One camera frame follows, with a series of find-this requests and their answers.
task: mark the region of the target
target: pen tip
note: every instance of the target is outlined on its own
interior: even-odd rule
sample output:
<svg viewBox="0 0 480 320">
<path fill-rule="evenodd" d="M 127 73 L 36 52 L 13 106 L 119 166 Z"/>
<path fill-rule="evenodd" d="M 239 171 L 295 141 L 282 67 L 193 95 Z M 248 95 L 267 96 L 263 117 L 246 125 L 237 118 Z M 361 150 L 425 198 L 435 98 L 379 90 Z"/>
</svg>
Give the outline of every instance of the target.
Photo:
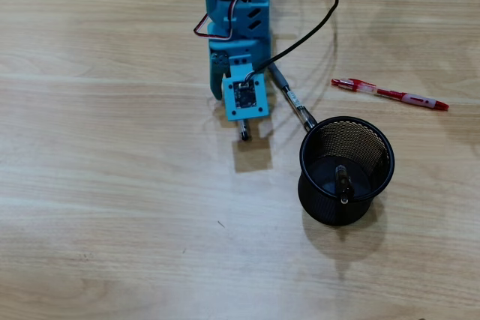
<svg viewBox="0 0 480 320">
<path fill-rule="evenodd" d="M 434 109 L 436 109 L 436 110 L 448 110 L 449 107 L 450 107 L 449 105 L 447 105 L 445 103 L 442 103 L 441 101 L 437 101 L 435 103 Z"/>
</svg>

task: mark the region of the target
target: black mesh cup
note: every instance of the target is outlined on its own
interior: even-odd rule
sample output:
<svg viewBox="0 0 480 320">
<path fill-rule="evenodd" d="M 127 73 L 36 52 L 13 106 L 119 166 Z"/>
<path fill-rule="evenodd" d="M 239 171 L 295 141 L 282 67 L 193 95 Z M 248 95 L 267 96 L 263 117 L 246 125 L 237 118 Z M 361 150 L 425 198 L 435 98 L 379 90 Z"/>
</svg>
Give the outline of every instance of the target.
<svg viewBox="0 0 480 320">
<path fill-rule="evenodd" d="M 355 189 L 342 204 L 335 194 L 335 169 L 346 167 Z M 318 123 L 300 148 L 298 196 L 307 213 L 331 226 L 360 219 L 393 176 L 392 146 L 380 130 L 357 118 L 337 117 Z"/>
</svg>

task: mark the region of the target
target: red pen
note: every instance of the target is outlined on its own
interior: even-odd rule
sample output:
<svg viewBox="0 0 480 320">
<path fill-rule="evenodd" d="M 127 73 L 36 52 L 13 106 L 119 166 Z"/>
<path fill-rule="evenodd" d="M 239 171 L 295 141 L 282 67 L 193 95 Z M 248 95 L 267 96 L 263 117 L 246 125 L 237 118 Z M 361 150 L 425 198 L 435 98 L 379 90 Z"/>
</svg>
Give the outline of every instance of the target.
<svg viewBox="0 0 480 320">
<path fill-rule="evenodd" d="M 424 106 L 430 109 L 436 110 L 448 110 L 449 106 L 441 101 L 431 99 L 428 97 L 422 97 L 420 95 L 400 93 L 398 91 L 388 90 L 384 88 L 378 88 L 374 84 L 364 82 L 358 79 L 332 79 L 332 85 L 338 88 L 344 88 L 351 91 L 363 91 L 364 93 L 376 94 L 381 97 L 387 97 L 388 99 L 399 100 L 403 103 Z"/>
</svg>

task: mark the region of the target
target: wooden table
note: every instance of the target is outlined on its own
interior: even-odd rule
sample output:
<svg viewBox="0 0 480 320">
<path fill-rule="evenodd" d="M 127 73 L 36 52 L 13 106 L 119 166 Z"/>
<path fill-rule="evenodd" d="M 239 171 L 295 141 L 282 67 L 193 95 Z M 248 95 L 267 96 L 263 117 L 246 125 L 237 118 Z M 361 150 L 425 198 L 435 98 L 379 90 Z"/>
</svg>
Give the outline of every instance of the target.
<svg viewBox="0 0 480 320">
<path fill-rule="evenodd" d="M 275 52 L 331 3 L 272 0 Z M 239 143 L 192 32 L 204 7 L 0 0 L 0 319 L 480 319 L 480 0 L 340 0 L 278 62 L 318 120 L 393 145 L 390 185 L 341 229 L 299 203 L 305 132 L 272 85 Z"/>
</svg>

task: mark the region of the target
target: pen clip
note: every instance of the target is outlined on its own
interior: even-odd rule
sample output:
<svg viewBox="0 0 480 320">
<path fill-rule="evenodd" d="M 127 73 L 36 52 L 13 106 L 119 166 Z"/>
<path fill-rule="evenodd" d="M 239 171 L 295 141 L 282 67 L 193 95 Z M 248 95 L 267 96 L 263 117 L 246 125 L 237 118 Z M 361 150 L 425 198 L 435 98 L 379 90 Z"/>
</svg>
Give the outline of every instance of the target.
<svg viewBox="0 0 480 320">
<path fill-rule="evenodd" d="M 349 78 L 349 80 L 352 80 L 355 85 L 365 84 L 365 85 L 370 85 L 370 86 L 376 86 L 375 84 L 372 84 L 371 82 L 364 82 L 363 80 L 360 80 L 360 79 Z"/>
</svg>

